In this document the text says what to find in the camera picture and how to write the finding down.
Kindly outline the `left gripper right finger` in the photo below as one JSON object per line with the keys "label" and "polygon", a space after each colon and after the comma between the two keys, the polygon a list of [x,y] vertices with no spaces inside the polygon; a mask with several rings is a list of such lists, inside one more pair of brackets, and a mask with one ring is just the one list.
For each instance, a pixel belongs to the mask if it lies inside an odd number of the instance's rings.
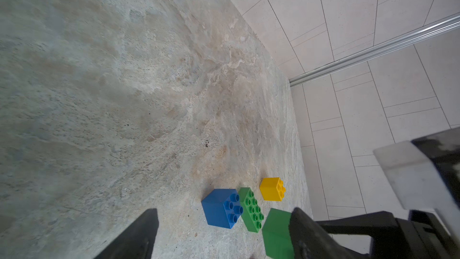
{"label": "left gripper right finger", "polygon": [[296,207],[291,213],[289,235],[295,259],[368,259],[339,245],[319,224],[302,209]]}

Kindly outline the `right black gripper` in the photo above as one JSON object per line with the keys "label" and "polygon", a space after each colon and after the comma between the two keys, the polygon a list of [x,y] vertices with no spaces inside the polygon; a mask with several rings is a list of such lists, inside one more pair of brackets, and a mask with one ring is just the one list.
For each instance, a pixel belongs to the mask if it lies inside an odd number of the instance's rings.
{"label": "right black gripper", "polygon": [[370,251],[346,251],[353,259],[458,259],[460,246],[431,212],[410,210],[407,219],[390,212],[317,222],[331,235],[371,237]]}

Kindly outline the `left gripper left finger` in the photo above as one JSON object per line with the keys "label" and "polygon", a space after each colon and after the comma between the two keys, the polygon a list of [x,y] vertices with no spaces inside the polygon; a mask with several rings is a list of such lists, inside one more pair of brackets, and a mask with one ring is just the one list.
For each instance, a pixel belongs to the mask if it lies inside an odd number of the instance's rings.
{"label": "left gripper left finger", "polygon": [[147,209],[95,258],[150,259],[158,228],[158,210]]}

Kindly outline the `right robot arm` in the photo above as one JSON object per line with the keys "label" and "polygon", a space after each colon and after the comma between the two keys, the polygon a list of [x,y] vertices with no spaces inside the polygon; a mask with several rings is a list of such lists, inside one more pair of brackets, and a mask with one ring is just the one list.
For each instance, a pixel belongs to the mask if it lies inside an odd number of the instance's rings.
{"label": "right robot arm", "polygon": [[406,219],[389,212],[321,221],[333,235],[371,237],[360,259],[457,259],[460,256],[460,129],[378,148],[374,155]]}

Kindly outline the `blue square lego brick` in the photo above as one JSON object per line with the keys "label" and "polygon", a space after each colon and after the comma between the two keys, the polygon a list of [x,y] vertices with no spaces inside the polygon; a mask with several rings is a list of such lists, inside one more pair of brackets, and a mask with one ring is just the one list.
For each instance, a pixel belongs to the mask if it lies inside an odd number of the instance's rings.
{"label": "blue square lego brick", "polygon": [[207,224],[232,229],[244,213],[236,189],[214,189],[201,201]]}

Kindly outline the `yellow square lego brick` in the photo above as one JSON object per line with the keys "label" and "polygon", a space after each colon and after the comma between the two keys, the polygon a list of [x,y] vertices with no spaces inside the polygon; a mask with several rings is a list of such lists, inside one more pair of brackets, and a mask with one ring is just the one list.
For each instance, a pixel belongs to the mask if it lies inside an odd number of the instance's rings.
{"label": "yellow square lego brick", "polygon": [[259,189],[266,201],[282,201],[286,193],[283,181],[279,177],[263,178]]}

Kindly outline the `long green lego brick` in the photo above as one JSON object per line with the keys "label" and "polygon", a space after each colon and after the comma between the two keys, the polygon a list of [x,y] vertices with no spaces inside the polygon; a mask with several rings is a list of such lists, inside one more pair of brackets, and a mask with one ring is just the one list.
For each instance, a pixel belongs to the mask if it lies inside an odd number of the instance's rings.
{"label": "long green lego brick", "polygon": [[246,228],[250,232],[258,233],[262,229],[264,215],[255,198],[255,193],[249,187],[242,187],[239,189],[238,195],[240,196],[240,204],[243,207],[241,217]]}

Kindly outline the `small green lego brick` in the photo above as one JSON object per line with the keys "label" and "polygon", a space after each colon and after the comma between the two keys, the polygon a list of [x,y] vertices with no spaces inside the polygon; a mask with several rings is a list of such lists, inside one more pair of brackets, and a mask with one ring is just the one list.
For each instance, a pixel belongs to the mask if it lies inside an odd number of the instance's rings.
{"label": "small green lego brick", "polygon": [[291,213],[271,208],[262,228],[266,256],[272,259],[293,259],[295,253],[289,233]]}

